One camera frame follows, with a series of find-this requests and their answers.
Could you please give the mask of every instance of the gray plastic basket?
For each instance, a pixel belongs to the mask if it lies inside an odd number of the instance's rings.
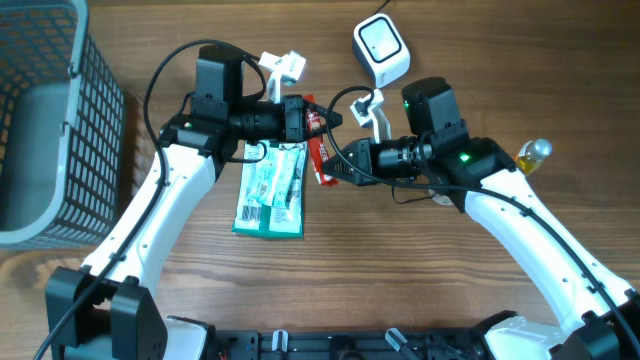
[[[0,0],[0,247],[97,244],[115,224],[125,108],[84,0]]]

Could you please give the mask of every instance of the white connector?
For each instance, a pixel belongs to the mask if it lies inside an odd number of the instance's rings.
[[[291,50],[288,54],[279,57],[268,52],[263,52],[258,65],[271,71],[271,77],[267,84],[267,96],[274,103],[280,103],[280,82],[292,86],[300,79],[307,59]]]
[[[368,107],[365,102],[371,98],[371,94],[362,97],[351,104],[351,112],[362,128],[373,128],[373,139],[376,144],[381,140],[391,139],[391,125],[382,112],[384,97],[380,89],[373,90],[373,100]]]

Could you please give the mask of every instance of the barcode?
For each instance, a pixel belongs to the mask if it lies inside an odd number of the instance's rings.
[[[262,207],[258,206],[243,206],[242,207],[242,221],[260,221],[260,212]]]

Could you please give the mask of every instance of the green snack wrapper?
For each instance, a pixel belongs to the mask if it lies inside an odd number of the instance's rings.
[[[236,218],[231,231],[263,238],[301,238],[307,143],[262,141],[267,155],[244,164]],[[244,158],[260,159],[262,146],[245,144]]]

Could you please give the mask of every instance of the wooden table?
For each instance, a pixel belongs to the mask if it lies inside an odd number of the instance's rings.
[[[295,49],[308,63],[286,90],[324,105],[347,86],[371,85],[351,36],[380,2],[213,2],[91,3],[91,32],[128,94],[123,203],[152,159],[143,92],[187,41],[220,39],[254,54]],[[472,135],[510,153],[548,138],[554,154],[530,177],[533,188],[588,250],[640,285],[640,3],[397,0],[385,12],[412,56],[409,73],[384,89],[394,135],[409,134],[400,89],[443,76]],[[193,89],[196,55],[162,74],[150,106],[156,130]],[[257,77],[246,77],[245,92],[257,90]],[[336,108],[346,115],[336,131],[342,145],[369,134],[349,115],[354,98]],[[264,241],[231,233],[240,175],[227,165],[185,225],[159,285],[163,315],[258,330],[472,325],[503,309],[554,322],[509,254],[454,208],[398,206],[388,187],[324,188],[310,176],[304,240]],[[56,266],[77,268],[91,250],[0,252],[0,358],[33,354],[47,332],[47,278]]]

